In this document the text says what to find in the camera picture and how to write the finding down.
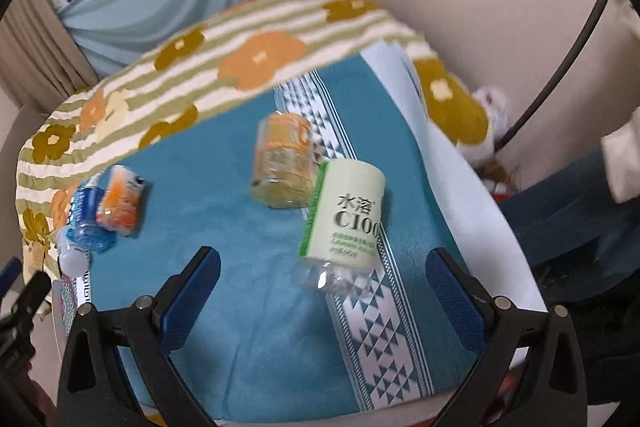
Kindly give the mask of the white sleeve forearm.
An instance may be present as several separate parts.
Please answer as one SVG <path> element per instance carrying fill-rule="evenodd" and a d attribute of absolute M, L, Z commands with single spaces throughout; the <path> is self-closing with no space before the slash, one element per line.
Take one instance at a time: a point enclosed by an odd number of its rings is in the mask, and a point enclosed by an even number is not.
<path fill-rule="evenodd" d="M 620 129 L 601 139 L 608 188 L 623 204 L 640 193 L 640 107 Z"/>

